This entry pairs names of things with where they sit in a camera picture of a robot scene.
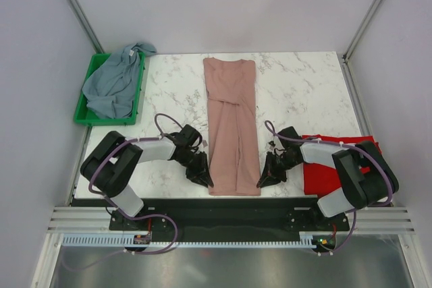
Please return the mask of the pink t shirt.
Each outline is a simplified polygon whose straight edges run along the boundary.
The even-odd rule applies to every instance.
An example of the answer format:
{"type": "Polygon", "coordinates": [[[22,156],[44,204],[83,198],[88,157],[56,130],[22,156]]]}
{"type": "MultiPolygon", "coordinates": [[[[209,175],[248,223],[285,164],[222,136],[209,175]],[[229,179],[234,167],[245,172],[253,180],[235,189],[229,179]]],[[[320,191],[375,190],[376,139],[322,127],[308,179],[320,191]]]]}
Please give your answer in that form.
{"type": "Polygon", "coordinates": [[[260,196],[256,65],[252,60],[203,60],[209,122],[212,196],[260,196]]]}

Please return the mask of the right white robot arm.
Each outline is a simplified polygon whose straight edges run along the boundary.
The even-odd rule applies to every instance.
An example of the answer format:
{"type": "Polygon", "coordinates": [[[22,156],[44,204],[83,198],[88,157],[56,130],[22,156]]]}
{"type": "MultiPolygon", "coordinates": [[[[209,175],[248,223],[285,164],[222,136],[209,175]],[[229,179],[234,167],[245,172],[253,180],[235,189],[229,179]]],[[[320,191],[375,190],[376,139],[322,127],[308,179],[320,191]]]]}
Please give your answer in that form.
{"type": "Polygon", "coordinates": [[[276,132],[270,121],[265,125],[280,141],[281,148],[272,144],[266,153],[258,188],[285,182],[287,172],[298,165],[333,169],[339,179],[338,189],[301,211],[301,227],[329,231],[336,227],[336,221],[344,219],[346,212],[389,204],[400,188],[380,149],[370,140],[347,144],[317,136],[301,138],[292,126],[276,132]]]}

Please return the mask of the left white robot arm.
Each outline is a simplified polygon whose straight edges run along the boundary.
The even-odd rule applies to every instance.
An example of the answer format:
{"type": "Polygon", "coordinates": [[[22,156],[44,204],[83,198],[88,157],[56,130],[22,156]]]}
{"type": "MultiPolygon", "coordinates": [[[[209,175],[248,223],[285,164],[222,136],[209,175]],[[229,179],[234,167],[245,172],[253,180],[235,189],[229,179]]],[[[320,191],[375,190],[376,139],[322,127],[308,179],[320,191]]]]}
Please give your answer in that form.
{"type": "Polygon", "coordinates": [[[147,206],[129,184],[140,163],[173,161],[184,168],[186,178],[192,183],[213,187],[207,155],[199,148],[202,142],[200,132],[191,125],[159,138],[129,140],[117,131],[109,132],[82,163],[80,173],[88,180],[89,190],[114,207],[110,230],[150,231],[151,221],[160,214],[164,225],[168,224],[167,218],[173,216],[187,226],[216,225],[209,211],[193,210],[185,204],[147,206]]]}

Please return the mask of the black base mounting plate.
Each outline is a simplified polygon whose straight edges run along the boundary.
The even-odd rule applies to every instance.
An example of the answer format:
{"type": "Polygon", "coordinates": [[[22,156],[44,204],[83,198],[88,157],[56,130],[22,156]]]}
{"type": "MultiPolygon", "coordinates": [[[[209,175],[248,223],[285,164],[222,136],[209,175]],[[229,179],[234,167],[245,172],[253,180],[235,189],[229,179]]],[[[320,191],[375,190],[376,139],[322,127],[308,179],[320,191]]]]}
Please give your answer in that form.
{"type": "Polygon", "coordinates": [[[151,221],[150,231],[152,238],[155,234],[157,239],[163,241],[289,239],[294,232],[349,230],[346,215],[343,220],[336,221],[336,227],[329,231],[301,227],[301,211],[308,210],[316,201],[316,198],[148,198],[144,203],[147,206],[185,204],[193,210],[209,211],[211,218],[217,221],[211,227],[187,226],[179,217],[173,216],[168,217],[168,224],[164,225],[160,214],[151,221]]]}

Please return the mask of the folded red t shirt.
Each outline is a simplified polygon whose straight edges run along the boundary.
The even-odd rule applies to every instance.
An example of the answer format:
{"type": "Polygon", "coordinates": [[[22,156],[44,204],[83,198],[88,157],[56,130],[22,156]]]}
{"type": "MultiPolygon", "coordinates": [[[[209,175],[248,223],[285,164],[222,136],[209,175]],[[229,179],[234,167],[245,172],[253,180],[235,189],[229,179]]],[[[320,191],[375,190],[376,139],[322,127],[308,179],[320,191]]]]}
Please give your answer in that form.
{"type": "MultiPolygon", "coordinates": [[[[324,141],[330,142],[343,142],[346,144],[357,144],[363,140],[368,140],[374,143],[378,151],[382,153],[379,143],[375,141],[372,136],[360,136],[360,137],[331,137],[322,136],[317,134],[316,137],[321,138],[324,141]]],[[[304,175],[304,193],[306,195],[316,195],[319,198],[326,196],[335,190],[341,188],[341,183],[337,175],[337,171],[331,167],[324,165],[303,164],[303,175],[304,175]]]]}

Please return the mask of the grey-blue t shirt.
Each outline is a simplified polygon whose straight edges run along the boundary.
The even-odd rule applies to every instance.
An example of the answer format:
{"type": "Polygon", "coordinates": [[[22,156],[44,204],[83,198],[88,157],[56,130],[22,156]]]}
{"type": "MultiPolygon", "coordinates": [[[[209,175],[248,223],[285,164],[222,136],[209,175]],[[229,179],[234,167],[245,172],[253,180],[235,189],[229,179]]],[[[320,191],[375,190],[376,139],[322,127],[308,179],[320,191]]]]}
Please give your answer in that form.
{"type": "Polygon", "coordinates": [[[87,108],[100,119],[122,119],[132,114],[138,86],[140,54],[154,55],[156,48],[146,42],[118,49],[85,81],[82,92],[87,108]]]}

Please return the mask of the green plastic bin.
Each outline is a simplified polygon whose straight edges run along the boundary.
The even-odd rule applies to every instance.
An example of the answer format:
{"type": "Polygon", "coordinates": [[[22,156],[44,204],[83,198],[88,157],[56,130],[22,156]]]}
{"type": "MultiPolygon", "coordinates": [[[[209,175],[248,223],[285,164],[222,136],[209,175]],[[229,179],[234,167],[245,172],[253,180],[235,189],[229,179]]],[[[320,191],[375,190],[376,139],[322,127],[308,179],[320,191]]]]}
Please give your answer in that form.
{"type": "Polygon", "coordinates": [[[138,83],[134,95],[134,102],[132,106],[132,112],[128,117],[117,118],[117,119],[101,119],[87,107],[87,98],[80,93],[76,110],[74,113],[74,122],[77,124],[82,124],[88,127],[95,126],[117,126],[117,125],[134,125],[139,115],[139,105],[140,100],[144,96],[144,91],[146,87],[146,81],[148,77],[148,72],[146,70],[146,55],[143,52],[139,52],[140,57],[140,69],[138,75],[138,83]]]}

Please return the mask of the aluminium rail frame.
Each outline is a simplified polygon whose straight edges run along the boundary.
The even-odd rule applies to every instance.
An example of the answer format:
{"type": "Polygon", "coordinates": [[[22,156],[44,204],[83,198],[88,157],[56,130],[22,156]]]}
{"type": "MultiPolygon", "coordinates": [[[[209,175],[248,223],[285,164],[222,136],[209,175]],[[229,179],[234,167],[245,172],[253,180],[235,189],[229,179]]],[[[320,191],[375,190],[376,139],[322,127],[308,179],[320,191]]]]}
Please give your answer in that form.
{"type": "Polygon", "coordinates": [[[131,221],[57,207],[33,287],[419,287],[401,207],[312,218],[313,200],[147,199],[131,221]]]}

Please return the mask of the right aluminium corner post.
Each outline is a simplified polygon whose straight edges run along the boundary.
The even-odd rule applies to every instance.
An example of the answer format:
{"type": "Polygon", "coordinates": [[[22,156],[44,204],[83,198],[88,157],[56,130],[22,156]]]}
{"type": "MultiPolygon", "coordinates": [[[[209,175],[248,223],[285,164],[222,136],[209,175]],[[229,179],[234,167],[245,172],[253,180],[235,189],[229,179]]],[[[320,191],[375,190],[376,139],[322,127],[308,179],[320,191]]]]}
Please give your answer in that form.
{"type": "Polygon", "coordinates": [[[367,9],[366,14],[364,15],[364,18],[362,19],[360,26],[357,28],[352,40],[350,41],[348,48],[342,55],[342,60],[344,64],[348,64],[350,58],[353,56],[359,42],[361,41],[363,35],[367,31],[367,28],[369,27],[370,23],[372,22],[373,18],[375,17],[376,13],[378,12],[379,8],[383,4],[384,0],[373,0],[370,4],[369,8],[367,9]]]}

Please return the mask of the aluminium corner post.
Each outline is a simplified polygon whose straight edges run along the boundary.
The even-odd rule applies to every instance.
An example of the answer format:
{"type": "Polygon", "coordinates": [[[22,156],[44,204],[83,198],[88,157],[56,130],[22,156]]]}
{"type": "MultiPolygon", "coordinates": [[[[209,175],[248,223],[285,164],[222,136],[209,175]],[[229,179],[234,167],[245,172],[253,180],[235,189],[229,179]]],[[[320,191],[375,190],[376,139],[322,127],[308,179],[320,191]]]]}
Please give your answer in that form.
{"type": "Polygon", "coordinates": [[[361,41],[363,35],[367,31],[367,28],[369,27],[370,23],[372,22],[373,18],[375,17],[376,13],[378,12],[379,8],[383,4],[384,0],[373,0],[370,4],[369,8],[367,9],[366,14],[364,15],[364,18],[362,19],[360,26],[357,28],[352,40],[350,41],[348,48],[342,55],[342,60],[344,64],[348,64],[350,58],[353,56],[359,42],[361,41]]]}
{"type": "Polygon", "coordinates": [[[79,0],[67,0],[67,2],[71,10],[73,11],[75,17],[77,18],[82,30],[84,31],[85,35],[90,41],[95,52],[104,53],[105,50],[100,40],[98,39],[94,29],[92,28],[88,18],[86,17],[86,14],[84,13],[84,10],[80,5],[79,0]]]}

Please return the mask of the left aluminium corner post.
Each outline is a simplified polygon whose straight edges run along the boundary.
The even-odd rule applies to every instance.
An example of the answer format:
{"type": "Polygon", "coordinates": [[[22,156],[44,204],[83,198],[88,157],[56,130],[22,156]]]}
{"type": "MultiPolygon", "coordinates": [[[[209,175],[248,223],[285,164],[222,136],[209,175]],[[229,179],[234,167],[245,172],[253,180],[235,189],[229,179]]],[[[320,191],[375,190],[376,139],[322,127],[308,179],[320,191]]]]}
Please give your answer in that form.
{"type": "Polygon", "coordinates": [[[95,52],[104,53],[105,50],[100,40],[98,39],[94,29],[92,28],[88,18],[86,17],[86,14],[84,13],[84,10],[80,5],[79,0],[67,0],[67,2],[71,10],[73,11],[75,17],[77,18],[82,30],[84,31],[85,35],[90,41],[95,52]]]}

